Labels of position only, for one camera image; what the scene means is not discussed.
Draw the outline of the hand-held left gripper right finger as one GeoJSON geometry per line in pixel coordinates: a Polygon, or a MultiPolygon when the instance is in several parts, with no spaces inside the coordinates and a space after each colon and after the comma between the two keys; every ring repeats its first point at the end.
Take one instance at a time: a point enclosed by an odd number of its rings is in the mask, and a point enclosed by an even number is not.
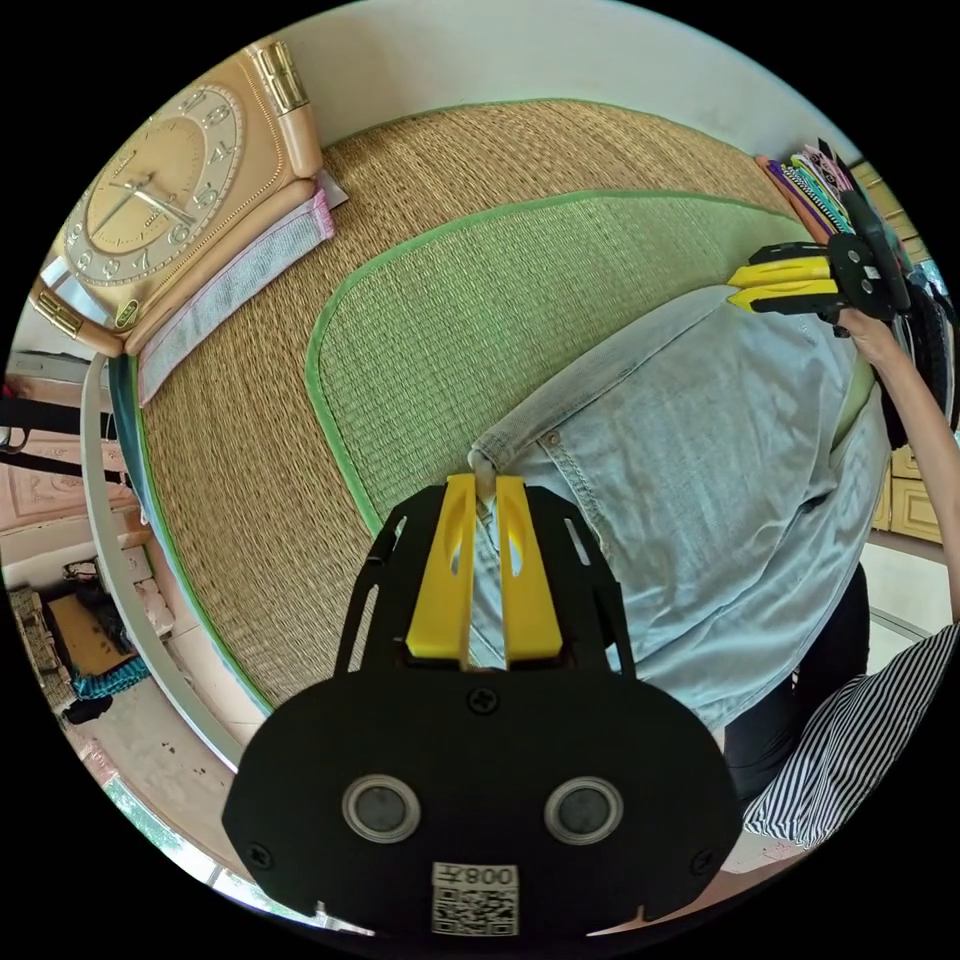
{"type": "Polygon", "coordinates": [[[497,478],[496,518],[505,658],[554,660],[563,640],[522,478],[497,478]]]}

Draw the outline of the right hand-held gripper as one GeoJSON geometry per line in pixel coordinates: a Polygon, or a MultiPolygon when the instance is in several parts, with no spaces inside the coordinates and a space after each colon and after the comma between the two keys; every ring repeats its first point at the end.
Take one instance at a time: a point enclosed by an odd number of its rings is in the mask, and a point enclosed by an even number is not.
{"type": "Polygon", "coordinates": [[[840,311],[856,309],[891,325],[900,314],[900,268],[884,241],[870,245],[839,233],[827,244],[790,242],[760,248],[728,284],[741,290],[731,304],[757,314],[812,314],[848,338],[837,326],[840,311]]]}

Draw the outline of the person's right hand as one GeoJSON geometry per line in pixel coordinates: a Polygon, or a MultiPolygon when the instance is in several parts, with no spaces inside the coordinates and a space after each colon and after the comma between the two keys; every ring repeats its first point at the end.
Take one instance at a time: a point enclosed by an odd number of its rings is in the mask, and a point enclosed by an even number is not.
{"type": "Polygon", "coordinates": [[[884,321],[856,309],[842,309],[837,326],[846,331],[859,353],[876,369],[884,367],[902,353],[894,333],[884,321]]]}

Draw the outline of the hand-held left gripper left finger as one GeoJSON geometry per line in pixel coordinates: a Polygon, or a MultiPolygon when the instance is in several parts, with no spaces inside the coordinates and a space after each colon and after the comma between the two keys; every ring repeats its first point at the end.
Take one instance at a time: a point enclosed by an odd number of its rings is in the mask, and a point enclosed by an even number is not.
{"type": "Polygon", "coordinates": [[[415,658],[466,658],[473,601],[476,480],[451,475],[430,537],[406,645],[415,658]]]}

